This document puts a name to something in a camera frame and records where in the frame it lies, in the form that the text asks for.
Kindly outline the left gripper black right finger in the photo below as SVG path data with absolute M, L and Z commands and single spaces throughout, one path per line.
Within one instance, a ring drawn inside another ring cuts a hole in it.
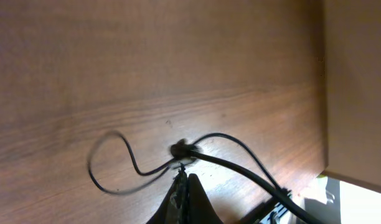
M 196 174 L 188 176 L 188 216 L 191 224 L 222 224 Z

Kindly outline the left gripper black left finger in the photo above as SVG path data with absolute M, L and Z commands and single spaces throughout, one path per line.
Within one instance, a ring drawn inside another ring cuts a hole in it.
M 147 224 L 187 223 L 187 174 L 179 170 L 156 213 Z

